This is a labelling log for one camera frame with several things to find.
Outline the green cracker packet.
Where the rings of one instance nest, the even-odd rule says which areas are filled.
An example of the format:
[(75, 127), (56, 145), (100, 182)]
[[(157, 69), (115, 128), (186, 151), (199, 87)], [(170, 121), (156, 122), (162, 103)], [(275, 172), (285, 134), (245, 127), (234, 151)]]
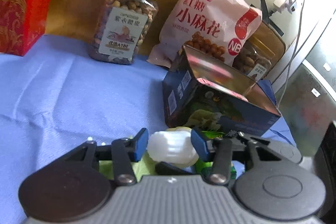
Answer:
[[(145, 175), (156, 175), (157, 172), (155, 171), (155, 167), (159, 163), (160, 162), (155, 162), (150, 158), (146, 148), (146, 151), (143, 154), (142, 159), (139, 162), (132, 163), (136, 179), (141, 180), (142, 176)], [(204, 162), (201, 159), (198, 159), (198, 161), (194, 165), (187, 168), (178, 168), (177, 166), (174, 166), (172, 164), (169, 164), (169, 167), (174, 167), (179, 170), (183, 170), (190, 173), (208, 175), (209, 172), (211, 171), (212, 164), (213, 164), (212, 162)]]

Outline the white snack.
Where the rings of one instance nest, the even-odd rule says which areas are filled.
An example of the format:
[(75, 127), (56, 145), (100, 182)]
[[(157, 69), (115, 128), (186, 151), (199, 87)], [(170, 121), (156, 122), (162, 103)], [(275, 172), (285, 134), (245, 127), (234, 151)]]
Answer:
[(176, 127), (153, 133), (147, 143), (150, 158), (178, 168), (194, 165), (199, 156), (191, 143), (191, 131), (189, 127)]

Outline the dark blue snack box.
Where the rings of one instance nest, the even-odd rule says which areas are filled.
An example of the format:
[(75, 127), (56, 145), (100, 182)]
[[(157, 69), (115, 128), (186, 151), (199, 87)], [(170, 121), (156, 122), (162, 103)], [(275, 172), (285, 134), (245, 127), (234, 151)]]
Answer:
[(255, 80), (190, 46), (177, 53), (162, 86), (168, 127), (261, 136), (281, 117)]

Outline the blue tablecloth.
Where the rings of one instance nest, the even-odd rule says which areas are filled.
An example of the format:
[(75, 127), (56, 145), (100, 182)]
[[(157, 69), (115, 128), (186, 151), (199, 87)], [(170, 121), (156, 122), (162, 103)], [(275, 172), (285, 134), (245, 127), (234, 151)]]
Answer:
[(42, 36), (23, 56), (1, 54), (1, 223), (21, 223), (21, 182), (87, 140), (109, 144), (166, 129), (166, 70), (93, 60), (85, 42)]

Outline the right nut jar gold lid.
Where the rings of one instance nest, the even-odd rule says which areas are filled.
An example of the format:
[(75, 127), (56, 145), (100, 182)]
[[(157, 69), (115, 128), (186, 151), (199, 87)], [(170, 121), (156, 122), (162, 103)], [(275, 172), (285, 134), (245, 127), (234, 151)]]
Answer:
[(275, 54), (258, 38), (251, 36), (235, 57), (232, 66), (255, 81), (271, 69)]

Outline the pink twisted dough snack bag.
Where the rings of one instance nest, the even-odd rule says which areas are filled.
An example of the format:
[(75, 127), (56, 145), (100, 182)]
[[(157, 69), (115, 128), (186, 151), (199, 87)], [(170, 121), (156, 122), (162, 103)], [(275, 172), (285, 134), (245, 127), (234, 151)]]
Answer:
[(178, 0), (147, 61), (169, 68), (177, 52), (191, 46), (232, 65), (262, 15), (244, 0)]

